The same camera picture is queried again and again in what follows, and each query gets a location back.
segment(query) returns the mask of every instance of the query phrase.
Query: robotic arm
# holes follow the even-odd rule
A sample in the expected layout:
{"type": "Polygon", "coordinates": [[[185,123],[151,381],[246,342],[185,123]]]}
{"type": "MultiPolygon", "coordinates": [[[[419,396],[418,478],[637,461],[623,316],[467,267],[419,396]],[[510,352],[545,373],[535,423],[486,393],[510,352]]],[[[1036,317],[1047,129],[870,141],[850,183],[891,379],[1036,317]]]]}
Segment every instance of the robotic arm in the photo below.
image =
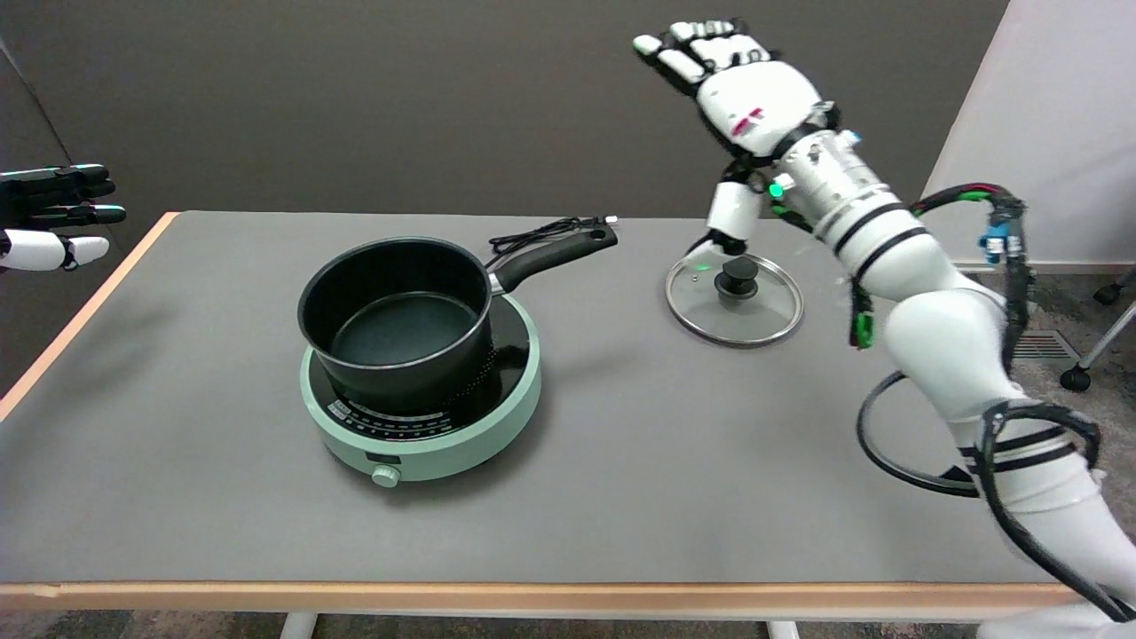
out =
{"type": "Polygon", "coordinates": [[[871,343],[871,296],[895,301],[883,338],[900,371],[876,392],[910,379],[964,460],[957,483],[986,499],[1014,551],[1088,601],[987,622],[979,636],[1136,638],[1136,623],[1128,623],[1136,620],[1136,547],[1101,497],[1100,474],[1092,470],[1095,425],[1030,399],[1010,379],[1033,282],[1024,205],[988,184],[902,204],[854,152],[859,136],[840,127],[836,105],[821,100],[804,75],[761,47],[741,20],[676,23],[661,35],[636,38],[634,47],[694,99],[703,123],[734,157],[715,191],[708,232],[688,259],[744,252],[768,196],[775,213],[827,246],[851,276],[853,346],[871,343]],[[989,262],[1006,265],[1005,297],[960,273],[919,221],[955,199],[993,205],[983,246],[989,262]],[[1070,431],[1086,440],[1085,455],[1070,431]]]}
{"type": "Polygon", "coordinates": [[[105,238],[53,230],[122,222],[123,207],[91,204],[114,191],[98,164],[0,173],[0,269],[74,271],[105,256],[105,238]]]}

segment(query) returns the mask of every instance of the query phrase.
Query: black lid knob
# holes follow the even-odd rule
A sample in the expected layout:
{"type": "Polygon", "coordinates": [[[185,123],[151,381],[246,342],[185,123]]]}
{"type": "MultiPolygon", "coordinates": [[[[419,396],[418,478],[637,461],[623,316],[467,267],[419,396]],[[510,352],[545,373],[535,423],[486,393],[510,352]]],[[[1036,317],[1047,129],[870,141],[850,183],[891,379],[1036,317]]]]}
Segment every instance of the black lid knob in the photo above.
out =
{"type": "Polygon", "coordinates": [[[758,293],[755,282],[760,268],[746,256],[734,258],[721,265],[721,273],[713,279],[718,293],[730,299],[749,299],[758,293]]]}

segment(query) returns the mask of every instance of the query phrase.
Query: black pot handle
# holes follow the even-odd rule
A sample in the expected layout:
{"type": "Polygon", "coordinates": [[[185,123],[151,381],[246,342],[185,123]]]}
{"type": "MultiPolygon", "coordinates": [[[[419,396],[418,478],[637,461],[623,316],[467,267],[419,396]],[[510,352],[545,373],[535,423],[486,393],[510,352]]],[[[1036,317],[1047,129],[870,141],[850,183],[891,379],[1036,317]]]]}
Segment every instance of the black pot handle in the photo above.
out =
{"type": "Polygon", "coordinates": [[[616,236],[616,232],[612,231],[611,226],[603,225],[525,251],[513,256],[493,271],[493,279],[496,283],[493,292],[511,292],[531,275],[587,257],[617,243],[619,243],[619,238],[616,236]]]}

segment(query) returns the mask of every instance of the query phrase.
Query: floor vent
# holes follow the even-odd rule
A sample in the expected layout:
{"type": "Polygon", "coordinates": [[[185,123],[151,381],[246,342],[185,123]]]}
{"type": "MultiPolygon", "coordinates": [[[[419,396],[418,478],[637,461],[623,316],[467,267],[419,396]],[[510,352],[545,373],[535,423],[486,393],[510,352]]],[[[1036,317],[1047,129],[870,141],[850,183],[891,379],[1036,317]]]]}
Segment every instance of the floor vent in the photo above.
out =
{"type": "Polygon", "coordinates": [[[1013,349],[1013,358],[1034,362],[1075,362],[1080,356],[1056,331],[1026,331],[1013,349]]]}

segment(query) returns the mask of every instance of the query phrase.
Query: black saucepan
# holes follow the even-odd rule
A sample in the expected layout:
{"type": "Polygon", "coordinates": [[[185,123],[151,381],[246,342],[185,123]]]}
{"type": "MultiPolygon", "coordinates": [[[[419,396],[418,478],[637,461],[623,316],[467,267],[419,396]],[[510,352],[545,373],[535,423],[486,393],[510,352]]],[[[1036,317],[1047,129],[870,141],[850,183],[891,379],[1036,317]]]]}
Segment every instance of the black saucepan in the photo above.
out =
{"type": "Polygon", "coordinates": [[[491,360],[493,296],[618,241],[600,226],[516,255],[491,273],[444,240],[379,240],[316,273],[300,296],[300,331],[343,397],[395,415],[431,410],[491,360]]]}

